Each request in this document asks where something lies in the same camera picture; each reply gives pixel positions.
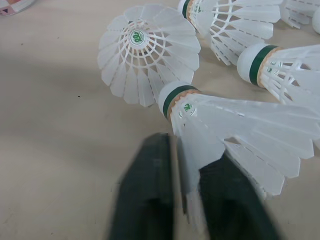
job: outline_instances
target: table surface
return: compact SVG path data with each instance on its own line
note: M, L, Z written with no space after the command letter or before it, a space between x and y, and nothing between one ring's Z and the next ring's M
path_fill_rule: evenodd
M0 239L102 239L119 178L140 143L171 127L158 106L111 94L97 66L111 20L129 7L170 0L38 0L0 18ZM285 48L320 43L311 26L278 22L269 41ZM275 102L240 79L205 45L194 85L222 97ZM290 240L320 238L320 162L303 160L267 207ZM200 239L179 218L177 239Z

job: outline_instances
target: green band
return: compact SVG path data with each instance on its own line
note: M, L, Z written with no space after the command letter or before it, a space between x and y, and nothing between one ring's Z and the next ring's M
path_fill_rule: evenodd
M249 72L249 78L250 78L250 82L252 84L258 86L258 72L259 72L260 65L263 62L263 60L265 59L265 57L268 55L268 53L270 53L273 49L275 49L277 47L278 46L274 46L274 45L265 46L256 55L256 57L254 58L254 60L252 62L250 72Z
M190 1L191 0L185 0L184 5L183 5L182 14L185 19L187 18L188 4L190 3Z
M190 86L190 85L185 85L185 86L179 86L177 87L175 90L173 90L172 92L170 92L170 94L166 97L164 104L163 104L163 115L165 116L166 119L168 119L168 110L169 110L169 106L171 104L171 102L173 101L173 99L175 99L175 97L177 95L179 95L180 93L190 90L190 89L196 89L194 86Z

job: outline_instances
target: green logo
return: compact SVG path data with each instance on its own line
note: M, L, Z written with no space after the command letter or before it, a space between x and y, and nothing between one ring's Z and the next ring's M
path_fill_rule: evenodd
M184 110L187 113L190 109L192 108L192 105L187 103L186 105L184 105Z
M184 117L184 114L185 113L188 113L190 116L192 116L194 113L195 113L195 111L196 111L196 109L194 108L194 109L192 109L193 108L193 106L190 104L190 103L186 103L184 106L183 106L183 110L181 110L180 112L179 112L179 117L180 118L183 118Z
M139 46L144 43L145 35L140 30L134 30L130 35L130 41L133 45Z

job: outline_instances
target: shuttlecock cork base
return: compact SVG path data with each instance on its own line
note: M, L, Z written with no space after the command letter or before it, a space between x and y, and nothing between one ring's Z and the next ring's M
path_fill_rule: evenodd
M199 94L200 91L185 82L171 82L167 84L159 95L159 108L166 119L170 121L170 115L172 108L175 106L176 102L180 98L185 97L188 94Z
M265 88L261 83L262 69L275 52L282 50L282 47L268 45L265 43L256 44L248 47L240 55L237 70L240 77L246 82ZM272 73L273 69L269 68L268 72Z
M185 19L190 21L190 10L196 0L181 0L178 5L178 11L182 13Z

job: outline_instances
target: shuttlecock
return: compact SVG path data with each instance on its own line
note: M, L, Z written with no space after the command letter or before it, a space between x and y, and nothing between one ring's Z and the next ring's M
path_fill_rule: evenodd
M240 56L237 70L249 83L266 88L282 104L320 114L320 44L282 49L256 44Z
M99 49L102 80L112 94L146 107L158 102L165 83L191 83L201 47L195 29L177 10L146 4L116 17Z
M181 0L178 10L207 41L217 58L237 65L250 45L273 36L282 0Z
M34 2L35 0L0 0L0 17L17 14Z
M182 145L182 194L196 228L199 169L226 149L257 188L279 195L285 176L299 175L300 158L313 157L313 140L320 138L320 116L302 106L203 95L183 82L166 85L158 104Z
M318 34L320 34L320 7L318 7L313 14L312 27Z
M280 7L281 19L299 29L301 25L310 23L319 7L319 0L284 0Z

